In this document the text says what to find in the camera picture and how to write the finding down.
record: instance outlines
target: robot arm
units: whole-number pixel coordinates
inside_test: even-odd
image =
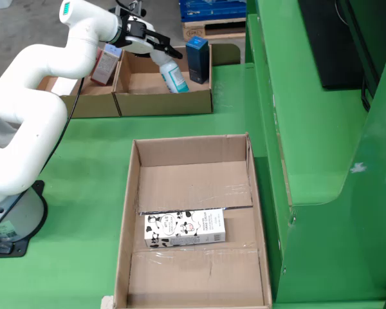
[[[133,16],[116,16],[85,0],[64,0],[59,17],[69,26],[66,47],[29,46],[0,78],[0,118],[21,125],[9,145],[0,148],[0,201],[32,185],[67,121],[63,101],[36,90],[43,77],[85,77],[95,65],[99,41],[133,53],[156,50],[181,58],[169,38]]]

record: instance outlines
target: green surface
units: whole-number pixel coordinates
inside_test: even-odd
[[[273,309],[383,309],[383,301],[359,303],[300,303],[273,304]]]
[[[348,171],[337,199],[293,206],[278,302],[386,298],[386,68]]]
[[[322,88],[297,0],[258,0],[294,205],[335,199],[367,113],[360,91]]]
[[[288,234],[288,220],[290,208],[286,196],[286,187],[282,172],[279,143],[277,140],[273,100],[271,95],[271,84],[269,67],[266,61],[266,52],[262,45],[262,31],[256,14],[247,16],[248,45],[247,50],[252,51],[256,77],[258,80],[257,91],[260,97],[260,111],[264,125],[266,149],[268,157],[263,160],[269,173],[259,175],[259,185],[269,187],[261,194],[262,209],[264,216],[264,228],[266,230],[266,244],[268,247],[270,281],[272,296],[276,298],[279,287],[279,278],[282,268],[283,254],[286,248]]]
[[[132,140],[248,131],[264,157],[255,83],[252,66],[216,67],[213,115],[73,120],[41,175],[47,222],[25,257],[0,260],[0,308],[100,308],[115,284]]]

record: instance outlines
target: white bottle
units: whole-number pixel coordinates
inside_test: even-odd
[[[166,85],[170,92],[188,92],[188,86],[185,78],[181,74],[179,66],[172,59],[172,57],[166,55],[162,51],[153,50],[150,56],[154,63],[160,67],[160,73],[166,82]]]

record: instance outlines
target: blue crate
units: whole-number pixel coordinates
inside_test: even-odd
[[[246,17],[246,3],[228,0],[179,0],[181,21]]]

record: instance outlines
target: label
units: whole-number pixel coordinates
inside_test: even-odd
[[[13,238],[16,236],[17,233],[10,221],[0,223],[0,238]]]
[[[172,246],[193,245],[195,243],[200,243],[200,237],[199,236],[178,237],[178,238],[170,239],[170,244]]]
[[[178,92],[188,92],[187,83],[181,74],[179,67],[171,70],[169,74]]]

